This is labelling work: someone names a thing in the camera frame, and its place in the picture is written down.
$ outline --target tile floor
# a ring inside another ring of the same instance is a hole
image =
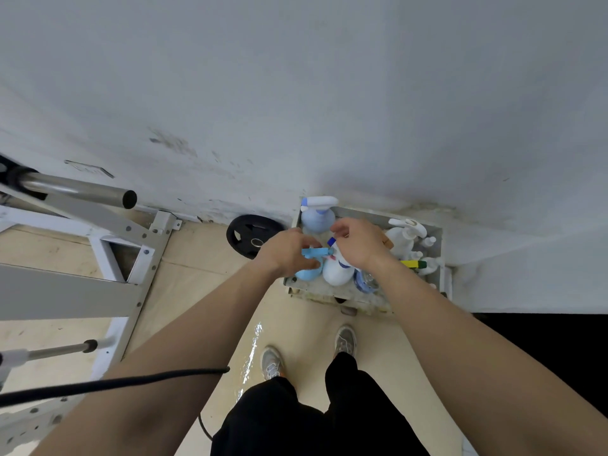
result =
[[[0,234],[0,262],[99,276],[93,254],[78,237],[19,227]],[[185,222],[163,256],[128,352],[234,273],[246,259],[225,240],[225,227]],[[433,456],[462,454],[462,434],[426,379],[407,338],[392,319],[347,317],[335,307],[290,298],[277,281],[256,310],[232,357],[232,371],[220,380],[202,411],[207,429],[219,429],[243,391],[262,380],[260,352],[267,344],[283,354],[288,377],[302,403],[325,410],[323,377],[333,354],[336,330],[350,323],[359,339],[359,367],[369,372],[406,416]],[[104,333],[108,320],[0,322],[0,350],[44,348],[81,342]],[[32,362],[16,370],[6,391],[88,377],[92,358],[74,354],[62,360]],[[14,454],[25,455],[33,445]],[[210,442],[195,422],[179,456],[208,454]]]

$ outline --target black cable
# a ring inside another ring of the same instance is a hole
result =
[[[213,441],[213,437],[209,434],[209,432],[207,432],[207,429],[205,429],[205,425],[202,423],[202,417],[200,414],[198,415],[198,422],[199,422],[199,424],[201,424],[201,429],[203,432],[205,432],[205,435],[207,436],[207,438],[209,438],[209,440]]]
[[[89,381],[88,383],[74,383],[64,385],[54,385],[51,387],[40,387],[38,389],[19,390],[0,394],[0,408],[36,400],[46,400],[49,398],[59,398],[70,395],[80,395],[88,392],[99,392],[103,390],[119,389],[132,385],[143,385],[156,383],[171,379],[173,377],[195,376],[195,375],[223,375],[230,371],[225,368],[197,368],[192,370],[173,370],[155,375],[117,377],[116,379],[101,379],[99,381]]]

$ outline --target weight plate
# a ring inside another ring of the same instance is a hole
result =
[[[262,245],[282,230],[285,228],[277,221],[255,214],[245,214],[230,223],[226,230],[226,239],[236,252],[253,259]]]

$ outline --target silver metal tube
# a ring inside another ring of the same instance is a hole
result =
[[[19,184],[34,192],[67,195],[102,205],[118,206],[130,210],[137,203],[137,194],[132,190],[107,185],[93,184],[81,180],[67,179],[41,173],[24,173]]]
[[[27,361],[40,360],[41,358],[57,357],[59,355],[82,352],[89,348],[86,342],[82,344],[64,345],[62,347],[51,347],[50,349],[30,350],[27,353]]]

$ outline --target blue spray bottle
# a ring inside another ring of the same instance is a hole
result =
[[[338,205],[336,197],[305,197],[302,199],[300,211],[301,222],[305,233],[323,233],[330,229],[336,221],[336,215],[330,209]]]

